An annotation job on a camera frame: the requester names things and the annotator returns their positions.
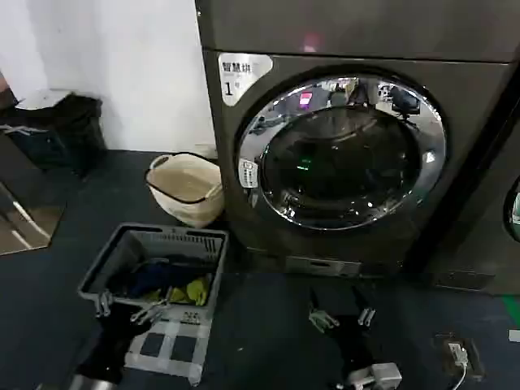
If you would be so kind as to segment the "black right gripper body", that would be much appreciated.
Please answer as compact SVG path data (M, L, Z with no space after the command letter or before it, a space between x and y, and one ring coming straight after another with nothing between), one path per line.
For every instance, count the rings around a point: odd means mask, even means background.
M355 315L339 315L337 324L325 331L340 350L342 371L352 372L380 363L377 344L371 341L370 330L358 323Z

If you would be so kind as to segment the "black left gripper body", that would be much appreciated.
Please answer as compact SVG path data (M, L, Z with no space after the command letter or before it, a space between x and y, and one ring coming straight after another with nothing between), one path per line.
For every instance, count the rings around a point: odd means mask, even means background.
M141 326L131 321L137 307L112 307L109 315L97 318L101 332L88 357L76 373L83 376L121 376L125 356Z

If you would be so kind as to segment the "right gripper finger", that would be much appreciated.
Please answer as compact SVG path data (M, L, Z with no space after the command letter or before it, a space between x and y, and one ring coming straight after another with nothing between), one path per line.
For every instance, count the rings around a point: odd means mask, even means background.
M327 311L319 307L316 292L310 289L308 319L315 328L334 328L339 327L340 322L333 318Z
M371 325L372 319L376 313L375 307L371 305L357 287L352 287L352 291L356 305L360 311L357 317L357 323L359 325Z

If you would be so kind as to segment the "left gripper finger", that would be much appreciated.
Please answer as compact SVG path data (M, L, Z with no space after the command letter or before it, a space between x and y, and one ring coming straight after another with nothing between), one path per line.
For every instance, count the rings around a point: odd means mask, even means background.
M147 294L145 297L149 298L149 303L144 308L136 312L130 317L130 322L134 324L144 324L146 322L155 322L160 319L163 312L170 306L170 294L172 287Z
M103 289L95 298L94 305L97 318L109 317L111 315L111 305L113 297L109 289Z

